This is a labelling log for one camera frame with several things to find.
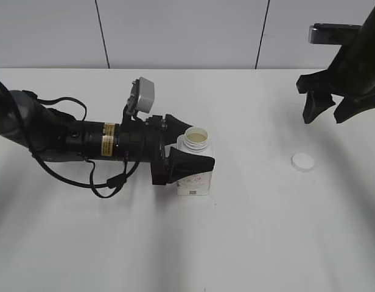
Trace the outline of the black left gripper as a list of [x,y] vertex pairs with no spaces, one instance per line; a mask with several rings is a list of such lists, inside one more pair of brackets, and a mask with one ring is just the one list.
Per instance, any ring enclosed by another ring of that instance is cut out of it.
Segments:
[[210,156],[194,155],[171,147],[167,158],[166,145],[175,144],[178,137],[191,127],[171,114],[165,117],[154,115],[146,120],[123,117],[117,131],[114,156],[125,163],[133,163],[124,177],[131,177],[142,162],[150,164],[152,184],[159,186],[213,171],[216,160]]

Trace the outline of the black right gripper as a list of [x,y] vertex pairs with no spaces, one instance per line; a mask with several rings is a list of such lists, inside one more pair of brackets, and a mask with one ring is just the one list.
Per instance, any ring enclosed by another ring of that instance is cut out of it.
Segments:
[[327,69],[301,75],[296,88],[306,95],[304,123],[334,106],[333,95],[343,98],[334,111],[337,123],[375,109],[375,45],[342,46]]

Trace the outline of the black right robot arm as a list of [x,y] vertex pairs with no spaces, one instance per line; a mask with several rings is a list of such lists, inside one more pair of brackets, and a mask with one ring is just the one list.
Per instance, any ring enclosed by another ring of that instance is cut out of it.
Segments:
[[334,111],[337,123],[375,109],[375,6],[361,26],[315,23],[309,42],[340,49],[327,69],[301,75],[296,82],[298,92],[306,95],[304,123],[334,106],[333,96],[343,98]]

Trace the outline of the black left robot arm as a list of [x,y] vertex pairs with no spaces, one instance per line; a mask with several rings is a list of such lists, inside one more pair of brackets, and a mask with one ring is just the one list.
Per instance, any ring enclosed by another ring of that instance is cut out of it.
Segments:
[[196,155],[175,147],[189,125],[168,114],[148,113],[155,85],[146,78],[132,84],[121,123],[77,120],[41,100],[34,92],[8,90],[0,82],[0,136],[26,147],[43,167],[50,162],[86,160],[150,164],[152,183],[166,185],[199,173],[211,172],[211,155]]

